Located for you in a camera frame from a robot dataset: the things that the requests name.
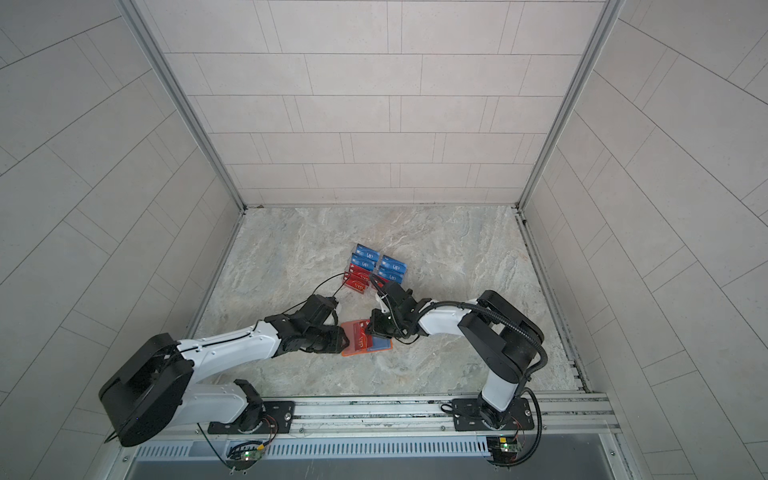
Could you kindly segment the orange card holder wallet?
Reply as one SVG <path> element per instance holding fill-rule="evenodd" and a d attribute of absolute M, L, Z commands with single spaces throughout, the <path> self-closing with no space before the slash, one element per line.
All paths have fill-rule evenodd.
<path fill-rule="evenodd" d="M 349 345 L 341 352 L 343 357 L 376 353 L 392 349 L 390 339 L 376 337 L 369 333 L 369 319 L 345 322 L 341 325 Z"/>

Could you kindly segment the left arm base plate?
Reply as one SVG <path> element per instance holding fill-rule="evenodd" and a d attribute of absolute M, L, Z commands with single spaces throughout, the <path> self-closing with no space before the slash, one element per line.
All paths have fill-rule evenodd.
<path fill-rule="evenodd" d="M 210 422 L 206 432 L 213 435 L 287 434 L 295 407 L 293 401 L 266 401 L 259 409 L 247 407 L 232 423 Z"/>

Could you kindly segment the red VIP card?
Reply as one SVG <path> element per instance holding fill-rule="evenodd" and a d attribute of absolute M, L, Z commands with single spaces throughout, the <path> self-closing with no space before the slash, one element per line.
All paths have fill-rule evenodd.
<path fill-rule="evenodd" d="M 372 337 L 368 333 L 369 320 L 355 321 L 352 325 L 353 351 L 367 351 L 372 345 Z"/>

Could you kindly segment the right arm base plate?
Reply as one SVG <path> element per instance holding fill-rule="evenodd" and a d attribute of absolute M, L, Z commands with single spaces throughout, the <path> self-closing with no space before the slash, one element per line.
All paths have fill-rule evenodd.
<path fill-rule="evenodd" d="M 507 431 L 535 429 L 534 409 L 526 398 L 515 398 L 498 411 L 482 398 L 455 398 L 441 405 L 453 417 L 456 431 Z"/>

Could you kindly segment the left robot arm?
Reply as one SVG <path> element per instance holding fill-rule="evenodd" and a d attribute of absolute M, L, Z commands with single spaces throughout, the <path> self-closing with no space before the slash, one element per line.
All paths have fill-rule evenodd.
<path fill-rule="evenodd" d="M 253 326 L 208 339 L 152 336 L 98 393 L 112 438 L 136 446 L 167 427 L 217 423 L 250 433 L 267 424 L 264 401 L 246 380 L 208 385 L 206 379 L 241 364 L 295 351 L 339 354 L 349 344 L 333 297 L 313 294 L 291 314 L 268 316 Z"/>

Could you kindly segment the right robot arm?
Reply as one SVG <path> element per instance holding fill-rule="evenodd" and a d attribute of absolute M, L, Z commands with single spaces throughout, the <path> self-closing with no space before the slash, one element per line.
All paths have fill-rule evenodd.
<path fill-rule="evenodd" d="M 529 422 L 515 412 L 525 408 L 524 390 L 548 363 L 543 331 L 493 290 L 468 301 L 416 300 L 413 291 L 373 275 L 370 284 L 379 307 L 371 313 L 371 335 L 401 343 L 412 337 L 456 335 L 465 338 L 489 369 L 476 411 L 491 429 Z"/>

